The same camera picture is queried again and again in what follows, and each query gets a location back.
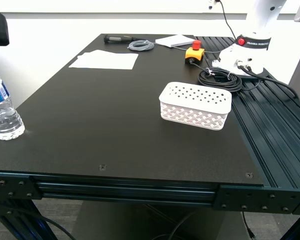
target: screwdriver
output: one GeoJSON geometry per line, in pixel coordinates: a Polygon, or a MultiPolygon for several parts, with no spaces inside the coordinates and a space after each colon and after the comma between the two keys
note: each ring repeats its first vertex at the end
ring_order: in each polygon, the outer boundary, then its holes
{"type": "Polygon", "coordinates": [[[137,41],[137,40],[146,40],[146,39],[141,39],[141,38],[137,38],[137,37],[129,37],[129,36],[115,36],[115,35],[108,35],[106,34],[104,36],[104,42],[107,44],[109,41],[110,42],[118,42],[118,43],[131,43],[133,41],[137,41]]]}

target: table leg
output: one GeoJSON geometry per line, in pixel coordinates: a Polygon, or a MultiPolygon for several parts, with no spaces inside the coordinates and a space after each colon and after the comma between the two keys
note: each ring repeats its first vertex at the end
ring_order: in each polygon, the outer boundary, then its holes
{"type": "Polygon", "coordinates": [[[281,240],[300,240],[300,218],[286,232],[286,234],[284,234],[281,240]]]}
{"type": "MultiPolygon", "coordinates": [[[[12,207],[23,208],[40,215],[32,200],[10,199],[1,201],[12,207]]],[[[49,225],[21,212],[0,208],[0,222],[17,240],[57,240],[49,225]]]]}

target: white plastic basket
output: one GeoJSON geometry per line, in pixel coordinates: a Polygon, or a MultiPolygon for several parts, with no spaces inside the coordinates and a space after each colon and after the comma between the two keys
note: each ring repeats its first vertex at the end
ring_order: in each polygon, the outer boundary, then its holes
{"type": "Polygon", "coordinates": [[[213,87],[170,82],[159,99],[163,119],[221,130],[231,111],[232,94],[213,87]]]}

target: screw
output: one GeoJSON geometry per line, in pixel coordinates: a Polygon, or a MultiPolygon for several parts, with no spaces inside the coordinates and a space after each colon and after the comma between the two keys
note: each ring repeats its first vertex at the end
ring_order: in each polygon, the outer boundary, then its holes
{"type": "Polygon", "coordinates": [[[106,165],[105,165],[105,164],[101,164],[101,165],[99,166],[99,170],[100,170],[100,171],[105,171],[105,170],[106,170],[106,165]]]}
{"type": "Polygon", "coordinates": [[[246,174],[245,174],[245,176],[249,179],[251,179],[251,178],[253,178],[253,173],[252,172],[247,172],[246,174]]]}

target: white notepad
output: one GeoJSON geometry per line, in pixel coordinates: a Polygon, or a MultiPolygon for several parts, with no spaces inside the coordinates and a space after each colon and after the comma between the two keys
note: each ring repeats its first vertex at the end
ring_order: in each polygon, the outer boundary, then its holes
{"type": "Polygon", "coordinates": [[[155,43],[172,48],[177,46],[188,45],[191,44],[193,41],[194,39],[185,37],[183,35],[174,35],[162,39],[156,39],[155,43]]]}
{"type": "Polygon", "coordinates": [[[108,51],[95,50],[86,52],[72,63],[70,68],[90,68],[90,69],[133,69],[138,57],[136,53],[112,53],[108,51]]]}

